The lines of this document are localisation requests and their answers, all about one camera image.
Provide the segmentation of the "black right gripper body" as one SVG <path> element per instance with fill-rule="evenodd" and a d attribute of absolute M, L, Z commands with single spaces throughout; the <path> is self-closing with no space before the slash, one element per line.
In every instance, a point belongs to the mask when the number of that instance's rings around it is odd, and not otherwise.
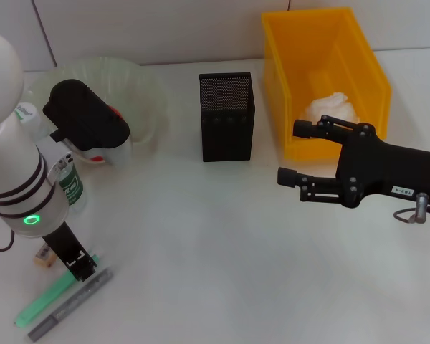
<path fill-rule="evenodd" d="M 388 144 L 368 124 L 346 129 L 341 145 L 336 178 L 343 206 L 356 208 L 374 194 L 409 201 L 426 194 L 430 205 L 430 151 Z"/>

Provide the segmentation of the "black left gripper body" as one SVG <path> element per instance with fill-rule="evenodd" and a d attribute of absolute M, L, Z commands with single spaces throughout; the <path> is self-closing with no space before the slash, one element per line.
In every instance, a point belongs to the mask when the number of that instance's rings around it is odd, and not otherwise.
<path fill-rule="evenodd" d="M 65 221 L 43 239 L 64 264 L 85 264 L 88 261 L 88 253 Z"/>

